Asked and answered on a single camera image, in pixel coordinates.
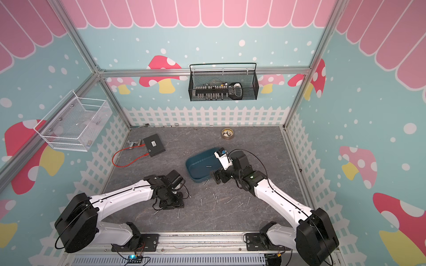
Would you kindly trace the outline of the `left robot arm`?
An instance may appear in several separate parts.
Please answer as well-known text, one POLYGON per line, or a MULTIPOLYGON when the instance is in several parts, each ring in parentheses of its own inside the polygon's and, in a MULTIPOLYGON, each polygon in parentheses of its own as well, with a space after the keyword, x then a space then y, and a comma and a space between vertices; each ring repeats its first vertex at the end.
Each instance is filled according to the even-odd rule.
POLYGON ((181 189, 185 180, 177 171, 167 175, 150 175, 130 186, 106 194, 74 196, 62 211, 54 226, 60 243, 67 253, 78 252, 91 244, 110 244, 116 250, 134 253, 146 249, 148 240, 132 222, 105 222, 110 215, 135 205, 153 200, 156 211, 182 208, 181 189))

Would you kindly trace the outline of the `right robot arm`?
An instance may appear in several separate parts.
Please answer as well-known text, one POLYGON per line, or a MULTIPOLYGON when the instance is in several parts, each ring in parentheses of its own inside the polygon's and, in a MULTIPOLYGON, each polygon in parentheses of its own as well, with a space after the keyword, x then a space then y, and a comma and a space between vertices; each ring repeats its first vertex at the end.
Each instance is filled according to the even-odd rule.
POLYGON ((216 183, 235 180, 238 188, 266 202, 289 223, 284 227, 270 222, 264 227, 262 234, 271 244, 296 250, 310 266, 332 265, 331 254, 338 248, 339 240, 327 212, 305 206, 279 189, 267 171, 252 168, 247 154, 243 149, 216 150, 214 155, 221 164, 221 168, 211 174, 216 183))

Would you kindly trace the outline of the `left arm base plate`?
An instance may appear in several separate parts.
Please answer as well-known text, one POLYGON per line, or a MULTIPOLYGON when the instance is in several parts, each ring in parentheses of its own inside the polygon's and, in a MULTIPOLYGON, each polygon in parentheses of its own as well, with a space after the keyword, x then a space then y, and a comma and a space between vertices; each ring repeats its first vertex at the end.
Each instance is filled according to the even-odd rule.
POLYGON ((112 252, 155 252, 159 243, 159 234, 134 236, 123 246, 113 244, 112 252))

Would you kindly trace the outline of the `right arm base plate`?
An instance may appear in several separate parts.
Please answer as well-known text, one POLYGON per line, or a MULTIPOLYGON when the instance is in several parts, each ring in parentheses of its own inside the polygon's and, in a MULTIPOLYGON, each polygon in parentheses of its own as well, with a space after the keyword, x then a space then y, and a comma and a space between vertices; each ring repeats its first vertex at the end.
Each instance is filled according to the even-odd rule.
POLYGON ((248 251, 274 250, 284 252, 290 250, 287 247, 272 244, 272 242, 262 233, 245 233, 243 240, 246 243, 246 249, 248 251))

